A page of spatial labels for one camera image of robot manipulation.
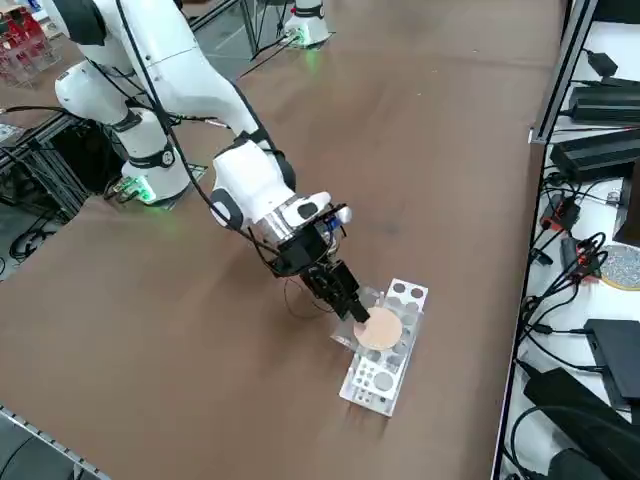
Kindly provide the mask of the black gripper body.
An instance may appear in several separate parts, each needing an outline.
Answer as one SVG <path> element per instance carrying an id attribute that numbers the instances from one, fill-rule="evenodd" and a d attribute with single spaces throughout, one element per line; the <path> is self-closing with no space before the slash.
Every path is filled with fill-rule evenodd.
<path id="1" fill-rule="evenodd" d="M 338 223 L 310 223 L 278 246 L 278 256 L 272 260 L 272 273 L 279 278 L 296 275 L 333 278 L 344 270 L 343 262 L 335 259 L 346 229 Z"/>

